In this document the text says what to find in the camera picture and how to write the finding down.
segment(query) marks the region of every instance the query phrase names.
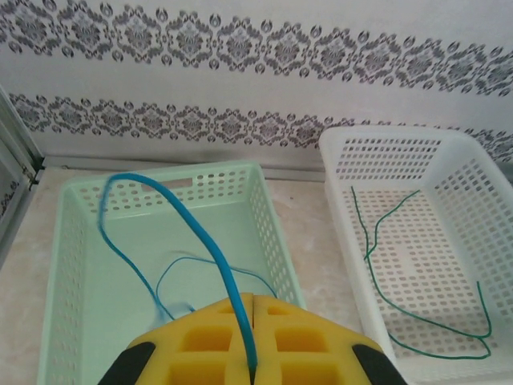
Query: wire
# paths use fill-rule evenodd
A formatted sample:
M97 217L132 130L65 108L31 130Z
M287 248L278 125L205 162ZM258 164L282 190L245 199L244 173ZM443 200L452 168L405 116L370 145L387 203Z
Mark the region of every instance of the wire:
M481 305L483 307L483 312L484 312L485 317L487 319L487 325L488 325L488 332L486 334L483 334L483 335L476 335L476 334L466 333L464 331L460 331L460 330L454 329L454 328L452 328L450 326L443 325L442 323L439 323L439 322L436 322L436 321L431 321L428 318L420 317L420 316L418 316L418 315L416 315L414 313L411 313L408 310L405 310L405 309L397 306L395 303L393 303L391 300L389 300L383 294L383 292L381 291L381 288L379 287L378 280L376 279L376 276L374 274L374 269L373 269L373 266L372 266L372 260L370 258L372 252L378 247L378 228L379 228L379 225L387 217L389 217L390 215L395 213L397 210L399 210L401 208L401 206L407 200L409 200L411 197L415 196L419 192L420 192L420 190L417 190L417 191L411 193L410 195L405 197L401 202L399 202L399 204L397 206L395 206L392 210L390 210L387 214L385 214L383 217L379 218L379 220L376 222L376 225L375 225L375 228L374 228L374 245L373 245L372 248L370 248L369 234L367 232L366 226L365 226L365 224L363 222L363 219L362 219L362 214L361 214L360 209L358 207L356 193L354 191L353 186L351 186L351 193L353 194L354 206L355 206L355 209L356 209L356 212L357 212L358 221L360 222L360 226L363 228L363 232L364 232L365 238L366 238L366 255L364 257L364 261L367 260L367 263L368 263L368 266L369 266L370 275L372 277L372 280L373 280L374 286L376 288L376 291L378 292L379 296L383 299L383 301L385 301L387 304L389 304L394 309L400 311L403 314L406 314L406 315L408 315L408 316L410 316L412 318L416 318L419 321L427 322L427 323L429 323L431 325L435 325L435 326L441 327L443 329L450 330L450 331L452 331L452 332L454 332L456 334L460 334L460 335L463 335L463 336L466 336L466 337L469 337L469 338L476 338L476 339L478 339L485 346L485 348L487 350L487 353L485 355L481 355L481 356L444 356L444 355L434 355L434 354L431 354L431 353L428 353L428 352L425 352L425 351L420 351L419 349L415 349L412 346L408 346L408 345L406 345L406 344L404 344L402 342L399 342L389 332L390 339L392 339L392 341L397 343L399 346L404 347L404 348L406 348L406 349L408 349L410 351L414 351L415 353L419 353L421 355L426 355L426 356L433 357L433 358L439 358L439 359L485 359L485 358L487 358L487 357L489 357L491 355L491 351L490 351L490 348L488 347L488 345L483 341L483 339L487 338L487 337L490 337L491 332L492 332L492 327L491 327L490 315L488 314L487 307L486 307L486 305L484 303L483 293L481 291L481 286L479 284L479 281L477 281L477 288L478 288L478 293L479 293L479 299L481 301Z
M233 278L232 271L230 270L229 264L226 262L226 258L224 257L222 251L219 249L219 246L215 243L215 241L210 237L210 235L205 231L205 229L200 225L200 223L194 218L194 216L187 210L187 208L180 202L180 200L175 197L167 187L160 184L156 180L152 178L148 178L147 176L142 176L139 174L134 174L132 172L122 172L119 174L115 174L110 176L107 179L107 183L103 189L103 195L100 199L99 203L99 215L98 215L98 228L100 234L102 235L103 240L107 243L107 245L118 254L137 274L143 284L146 286L148 291L150 292L151 297L155 301L155 303L160 306L160 308L166 312L170 317L171 314L165 309L160 300L157 298L155 292L151 288L150 284L143 276L143 274L139 271L137 266L126 256L123 252L118 249L109 239L107 233L105 232L105 218L104 211L107 208L107 199L109 196L109 192L111 190L111 186L117 180L133 180L135 182L139 182L141 184L145 184L146 186L154 188L160 195L162 195L178 212L178 214L184 219L185 223L189 226L192 232L200 239L201 243L205 246L208 252L212 255L217 267L219 268L221 277L223 278L224 286L226 287L226 291L228 292L228 297L230 302L232 303L233 312L235 313L235 317L237 323L239 324L240 332L242 334L242 340L244 342L244 348L246 350L246 357L248 360L248 369L249 369L249 378L251 383L253 383L255 378L255 373L257 371L257 348L255 346L255 340L252 335L251 324L248 320L248 315L244 309L244 304L242 303L242 299L240 298L239 290L237 289L237 285L235 279Z
M179 261L199 261L199 262L205 262L205 263L209 263L209 264L212 264L212 265L215 265L216 263L214 261L210 261L208 259L204 259L204 258L200 258L200 257L192 257L192 256L188 256L188 257L180 257L180 258L177 258L175 261L171 262L171 264L167 267L167 269L162 273L162 275L160 276L160 279L159 281L157 282L157 286L156 286L156 289L155 289L155 292L156 292L156 296L157 298L159 299L160 303L162 303L162 301L160 300L160 295L159 295L159 288L160 288L160 284L162 283L165 275L168 273L168 271ZM273 294L273 297L274 298L277 298L277 294L276 292L274 291L274 289L270 286L270 284L268 284L261 276L259 276L258 274L255 274L253 273L252 271L249 271L249 270L246 270L246 269L239 269L237 267L233 267L233 266L230 266L230 269L237 272L237 273L241 273L241 274L246 274L246 275L249 275L251 277L254 277L258 280L260 280L268 289L269 291ZM194 308L190 305L189 306L189 310L191 311L194 311Z

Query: white basket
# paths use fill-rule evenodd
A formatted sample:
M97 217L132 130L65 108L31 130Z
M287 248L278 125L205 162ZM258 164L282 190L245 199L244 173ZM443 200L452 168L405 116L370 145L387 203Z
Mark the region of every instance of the white basket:
M513 383L513 189L483 148L459 132L429 128L331 128L321 136L325 190L365 333L409 381ZM403 309L471 334L485 334L481 285L493 332L483 345L407 316L379 297L364 262L365 236L351 187L374 243L376 221L409 193L379 227L372 254L384 294Z

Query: blue cable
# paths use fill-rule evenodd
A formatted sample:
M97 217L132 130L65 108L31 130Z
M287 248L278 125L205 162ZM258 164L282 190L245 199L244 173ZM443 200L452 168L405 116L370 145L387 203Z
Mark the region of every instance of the blue cable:
M184 260L189 260L189 261L199 261L199 262L206 262L206 263L210 263L212 265L215 265L216 263L214 261L210 261L208 259L204 259L204 258L200 258L200 257L180 257L180 258L177 258L175 261L171 262L171 264L167 267L167 269L162 273L162 275L160 276L160 279L159 281L157 282L157 286L156 286L156 289L155 289L155 292L156 292L156 297L159 299L159 302L162 303L162 301L160 300L160 295L159 295L159 288L160 288L160 284L162 283L165 275L168 273L168 271L179 261L184 261ZM241 273L241 274L246 274L246 275L249 275L251 277L254 277L258 280L260 280L265 286L267 286L267 288L269 289L269 291L273 294L273 297L274 298L278 298L277 297L277 294L276 294L276 291L274 291L274 289L270 286L270 284L268 284L261 276L259 276L258 274L255 274L253 273L252 271L249 271L249 270L246 270L246 269L239 269L238 267L233 267L233 266L230 266L230 269L233 270L233 271L236 271L237 273ZM195 311L194 308L190 305L188 305L188 308L190 311Z
M155 304L160 306L160 308L165 311L170 318L172 318L171 314L165 309L164 305L157 298L150 284L143 276L143 274L137 269L137 266L126 256L121 250L119 250L109 239L107 233L105 232L105 218L104 211L107 208L107 199L109 197L109 192L111 191L111 186L117 180L133 180L135 182L139 182L141 184L145 184L146 186L152 187L156 190L160 195L162 195L178 212L178 214L184 219L185 223L189 226L192 232L200 239L201 243L205 246L208 252L214 258L217 267L219 268L221 277L223 278L224 286L226 287L226 291L228 292L228 297L230 302L232 303L233 312L235 313L236 320L239 324L240 332L242 334L242 340L244 341L244 348L246 350L246 357L248 360L248 368L249 368L249 378L251 383L254 382L255 373L257 371L257 348L255 346L255 340L253 338L251 324L248 320L248 315L244 309L244 304L242 303L242 299L240 298L239 290L237 289L237 285L235 283L235 279L233 278L232 271L230 270L229 264L226 262L226 258L223 253L219 249L219 246L214 242L214 240L208 235L203 227L201 227L200 223L194 218L194 216L187 210L187 208L180 202L180 200L175 197L167 187L160 184L156 180L152 178L148 178L146 176L142 176L139 174L134 174L133 172L122 172L120 174L115 174L107 180L105 184L105 188L103 189L103 195L99 202L99 215L98 215L98 228L100 234L102 235L103 240L107 245L118 254L137 274L139 279L146 286L148 291L150 292L151 297L155 301Z

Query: plastic basket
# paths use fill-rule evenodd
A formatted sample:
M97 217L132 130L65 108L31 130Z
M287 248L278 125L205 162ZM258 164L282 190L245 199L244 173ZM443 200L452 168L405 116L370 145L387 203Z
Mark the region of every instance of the plastic basket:
M168 186L216 240L230 265L265 279L278 298L305 307L258 164L228 162L141 172ZM98 383L117 355L156 319L153 301L96 227L106 176L68 182L61 191L46 300L39 384ZM158 193L126 181L111 190L106 230L155 285L178 257L212 259ZM241 292L270 294L234 273ZM196 309L226 298L214 265L181 261L161 287L164 304Z
M428 128L331 128L321 136L325 191L365 333L412 382L509 379L513 383L513 189L483 148L458 132ZM424 318L485 334L479 281L493 332L483 360L426 357L391 342L447 356L486 353L475 338L413 319L378 295L364 261L362 218L387 217L372 254L387 298Z

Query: green wire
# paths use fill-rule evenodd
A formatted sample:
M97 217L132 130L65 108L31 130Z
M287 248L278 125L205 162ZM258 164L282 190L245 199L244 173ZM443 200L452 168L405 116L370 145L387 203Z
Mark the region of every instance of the green wire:
M416 195L417 193L419 193L420 190L417 190L413 193L411 193L410 195L408 195L406 198L404 198L401 202L399 202L399 204L397 206L395 206L395 208L393 208L392 210L390 210L387 214L385 214L383 217L381 217L378 222L376 222L376 226L374 228L374 245L373 247L370 249L369 246L370 246L370 243L369 243L369 234L367 232L367 229L366 229L366 226L365 224L363 223L363 219L362 219L362 214L360 213L360 209L358 208L358 202L357 202L357 197L356 197L356 193L354 191L354 188L351 186L351 193L353 194L353 200L354 200L354 206L356 208L356 212L357 212L357 216L358 216L358 220L360 222L360 226L363 228L363 232L365 234L365 237L366 237L366 255L364 257L364 261L367 260L367 263L369 265L369 271L370 271L370 275L372 277L372 280L373 280L373 283L374 283L374 286L376 287L376 291L378 292L379 296L383 299L383 301L385 301L387 304L389 304L390 306L392 306L394 309L400 311L401 313L403 314L406 314L412 318L416 318L417 320L419 321L423 321L423 322L427 322L431 325L435 325L435 326L438 326L438 327L441 327L443 329L446 329L446 330L450 330L450 331L453 331L455 332L456 334L460 334L460 335L463 335L465 337L469 337L469 338L476 338L478 339L483 345L484 347L486 348L487 350L487 353L485 355L481 355L481 356L445 356L445 355L434 355L434 354L431 354L431 353L428 353L428 352L425 352L425 351L420 351L419 349L415 349L414 347L412 346L408 346L402 342L399 342L391 333L389 333L389 336L390 336L390 339L392 341L394 341L395 343L397 343L400 347L403 347L405 349L408 349L410 351L413 351L415 353L419 353L420 355L425 355L425 356L428 356L428 357L432 357L432 358L436 358L436 359L485 359L487 357L490 357L491 356L491 351L490 351L490 348L488 347L488 345L483 341L483 338L487 338L487 337L490 337L491 335L491 320L490 320L490 316L488 314L488 310L485 306L485 303L484 303L484 299L483 299L483 293L481 291L481 286L479 284L479 282L477 282L477 287L478 287L478 293L479 293L479 299L481 301L481 305L483 307L483 311L484 311L484 314L485 314L485 317L487 319L487 324L488 324L488 332L484 335L476 335L476 334L469 334L469 333L466 333L466 332L463 332L463 331L460 331L460 330L457 330L457 329L454 329L452 327L449 327L449 326L446 326L446 325L443 325L442 323L438 323L438 322L435 322L435 321L431 321L430 319L428 318L424 318L424 317L420 317L416 314L413 314L407 310L404 310L403 308L397 306L396 304L394 304L393 302L391 302L391 300L389 300L384 294L383 292L381 291L380 287L379 287L379 284L378 284L378 280L376 279L376 276L374 274L374 269L373 269L373 266L372 266L372 261L371 261L371 258L370 258L370 255L372 254L372 252L378 247L378 228L379 228L379 225L387 218L389 217L390 215L392 215L393 213L395 213L397 210L399 210L399 208L408 200L410 199L411 197L413 197L414 195Z

